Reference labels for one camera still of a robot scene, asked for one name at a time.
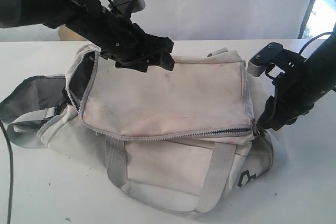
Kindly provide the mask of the right robot arm black grey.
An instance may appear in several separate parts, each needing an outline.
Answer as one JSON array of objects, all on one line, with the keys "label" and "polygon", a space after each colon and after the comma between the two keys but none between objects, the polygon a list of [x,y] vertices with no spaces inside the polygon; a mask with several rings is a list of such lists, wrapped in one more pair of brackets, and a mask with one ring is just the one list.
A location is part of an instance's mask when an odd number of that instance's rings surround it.
[{"label": "right robot arm black grey", "polygon": [[281,129],[307,114],[329,91],[335,90],[335,31],[308,57],[271,42],[248,62],[248,73],[272,80],[270,96],[257,121],[263,129]]}]

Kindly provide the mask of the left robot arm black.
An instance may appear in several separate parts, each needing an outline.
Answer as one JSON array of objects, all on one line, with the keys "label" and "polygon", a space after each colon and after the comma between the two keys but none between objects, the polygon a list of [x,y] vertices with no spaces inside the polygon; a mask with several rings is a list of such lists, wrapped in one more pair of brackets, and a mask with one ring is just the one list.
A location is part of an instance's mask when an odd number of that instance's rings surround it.
[{"label": "left robot arm black", "polygon": [[42,24],[51,29],[65,26],[97,45],[101,57],[117,68],[146,72],[150,66],[171,71],[173,41],[147,34],[131,21],[143,10],[144,0],[1,0],[1,27]]}]

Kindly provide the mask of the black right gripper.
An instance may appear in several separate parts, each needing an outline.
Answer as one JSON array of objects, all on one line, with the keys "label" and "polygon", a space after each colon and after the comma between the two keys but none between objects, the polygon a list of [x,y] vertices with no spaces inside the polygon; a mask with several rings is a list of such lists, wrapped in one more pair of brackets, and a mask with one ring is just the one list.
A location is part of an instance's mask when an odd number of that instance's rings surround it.
[{"label": "black right gripper", "polygon": [[311,69],[279,74],[273,80],[275,94],[267,99],[264,111],[258,119],[258,126],[278,131],[309,113],[315,104],[314,82],[315,73]]}]

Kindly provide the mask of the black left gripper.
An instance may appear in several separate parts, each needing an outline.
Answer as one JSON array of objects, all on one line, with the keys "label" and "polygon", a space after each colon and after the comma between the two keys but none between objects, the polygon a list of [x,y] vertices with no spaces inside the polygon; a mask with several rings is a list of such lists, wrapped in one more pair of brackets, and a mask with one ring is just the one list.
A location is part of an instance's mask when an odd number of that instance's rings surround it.
[{"label": "black left gripper", "polygon": [[86,24],[86,38],[101,48],[102,57],[114,60],[116,68],[139,72],[147,72],[150,66],[174,69],[170,38],[147,34],[128,17],[110,11],[89,16]]}]

